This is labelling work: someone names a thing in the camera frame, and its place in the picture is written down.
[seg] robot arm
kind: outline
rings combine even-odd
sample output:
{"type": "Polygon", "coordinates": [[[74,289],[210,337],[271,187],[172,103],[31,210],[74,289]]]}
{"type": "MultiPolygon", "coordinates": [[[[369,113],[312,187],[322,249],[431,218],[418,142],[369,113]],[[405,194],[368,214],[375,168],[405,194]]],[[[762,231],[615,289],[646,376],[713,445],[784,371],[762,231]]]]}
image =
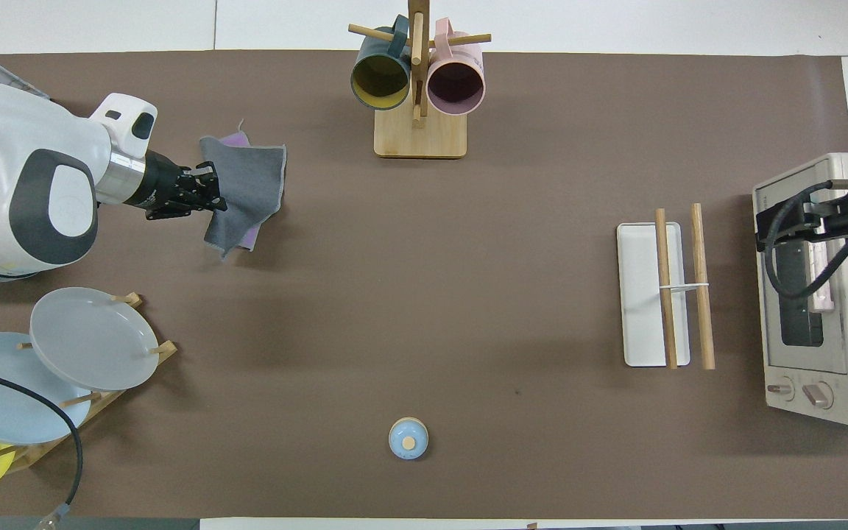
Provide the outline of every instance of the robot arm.
{"type": "Polygon", "coordinates": [[[804,298],[820,289],[848,256],[848,194],[837,199],[814,202],[810,195],[820,190],[848,190],[848,179],[831,179],[811,185],[797,195],[778,202],[755,217],[757,225],[757,251],[764,252],[764,266],[774,290],[784,298],[804,298]],[[791,241],[830,241],[846,239],[846,244],[827,263],[814,281],[791,291],[782,285],[774,271],[775,245],[791,241]]]}
{"type": "Polygon", "coordinates": [[[0,85],[0,282],[74,263],[90,250],[97,204],[148,219],[226,209],[218,177],[147,151],[151,104],[111,94],[90,118],[0,85]]]}

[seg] black cable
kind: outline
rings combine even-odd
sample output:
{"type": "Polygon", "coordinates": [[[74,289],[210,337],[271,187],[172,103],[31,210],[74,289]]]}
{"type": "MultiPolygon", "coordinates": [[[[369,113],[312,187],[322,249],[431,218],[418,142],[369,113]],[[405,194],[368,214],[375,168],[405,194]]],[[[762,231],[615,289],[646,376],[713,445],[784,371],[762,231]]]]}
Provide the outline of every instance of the black cable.
{"type": "Polygon", "coordinates": [[[780,211],[777,212],[777,215],[774,217],[774,221],[771,222],[767,238],[765,238],[764,241],[764,269],[765,272],[767,272],[768,280],[771,281],[771,285],[774,287],[774,290],[777,294],[784,298],[805,298],[812,295],[814,292],[817,292],[817,289],[820,289],[821,286],[830,279],[830,276],[837,272],[837,269],[840,265],[842,265],[842,262],[848,258],[848,239],[846,239],[846,244],[839,249],[837,254],[833,256],[833,259],[830,259],[829,263],[827,263],[827,267],[820,272],[820,275],[817,275],[817,278],[814,278],[813,281],[810,282],[810,285],[805,286],[803,289],[800,289],[800,291],[791,291],[786,288],[786,286],[781,284],[780,279],[777,279],[777,272],[774,271],[774,242],[775,239],[777,239],[777,231],[780,229],[781,222],[784,222],[784,218],[791,212],[791,209],[794,209],[798,204],[810,197],[810,194],[813,194],[814,191],[828,190],[832,187],[833,184],[830,181],[825,181],[805,188],[805,190],[801,191],[800,194],[794,195],[794,197],[788,199],[783,207],[781,207],[780,211]]]}
{"type": "Polygon", "coordinates": [[[68,429],[71,429],[71,436],[74,438],[74,449],[77,450],[77,470],[74,472],[74,483],[71,484],[71,491],[68,493],[67,500],[64,500],[64,504],[68,504],[70,506],[71,501],[74,500],[75,494],[77,494],[77,487],[80,486],[80,477],[84,474],[84,449],[81,446],[80,442],[80,433],[77,432],[77,427],[74,425],[73,420],[60,409],[59,406],[51,403],[48,398],[39,395],[34,390],[24,388],[24,386],[16,385],[11,381],[7,381],[0,377],[0,385],[7,386],[7,388],[15,390],[15,392],[21,392],[23,395],[26,395],[38,402],[42,403],[44,406],[47,406],[48,409],[51,409],[55,414],[60,416],[61,420],[64,420],[64,423],[67,423],[68,429]]]}

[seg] rectangular tray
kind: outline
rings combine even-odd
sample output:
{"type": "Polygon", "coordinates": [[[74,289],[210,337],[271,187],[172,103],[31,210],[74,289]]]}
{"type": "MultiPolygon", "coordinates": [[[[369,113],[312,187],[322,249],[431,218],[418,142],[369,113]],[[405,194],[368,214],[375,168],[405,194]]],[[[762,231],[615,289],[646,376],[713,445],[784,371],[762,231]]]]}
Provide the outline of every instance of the rectangular tray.
{"type": "MultiPolygon", "coordinates": [[[[667,222],[670,283],[684,283],[682,233],[679,224],[667,222]]],[[[623,325],[623,359],[629,366],[666,366],[663,316],[660,311],[660,271],[656,228],[653,222],[624,222],[617,226],[617,262],[620,270],[620,312],[623,325]]],[[[686,293],[673,292],[676,361],[689,364],[689,322],[686,293]]]]}

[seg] dark green mug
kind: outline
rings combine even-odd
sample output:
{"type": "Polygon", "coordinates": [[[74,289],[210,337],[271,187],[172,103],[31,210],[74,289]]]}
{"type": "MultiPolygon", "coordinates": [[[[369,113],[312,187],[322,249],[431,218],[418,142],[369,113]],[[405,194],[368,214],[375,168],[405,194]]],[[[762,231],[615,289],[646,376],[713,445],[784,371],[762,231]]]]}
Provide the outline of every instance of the dark green mug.
{"type": "Polygon", "coordinates": [[[408,17],[397,15],[394,26],[379,27],[394,35],[388,41],[365,37],[351,85],[359,101],[374,110],[389,110],[403,103],[411,84],[411,50],[407,46],[408,17]]]}

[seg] gray cloth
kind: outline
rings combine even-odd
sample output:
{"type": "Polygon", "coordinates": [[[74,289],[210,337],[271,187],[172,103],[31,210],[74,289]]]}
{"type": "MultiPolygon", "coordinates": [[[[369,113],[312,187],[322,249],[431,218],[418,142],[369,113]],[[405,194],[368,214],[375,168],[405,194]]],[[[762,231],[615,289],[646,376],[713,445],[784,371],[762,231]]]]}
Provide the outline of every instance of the gray cloth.
{"type": "Polygon", "coordinates": [[[225,259],[231,249],[255,227],[280,210],[286,145],[277,147],[231,147],[207,135],[199,141],[202,156],[218,172],[227,211],[215,211],[205,232],[205,242],[225,259]]]}

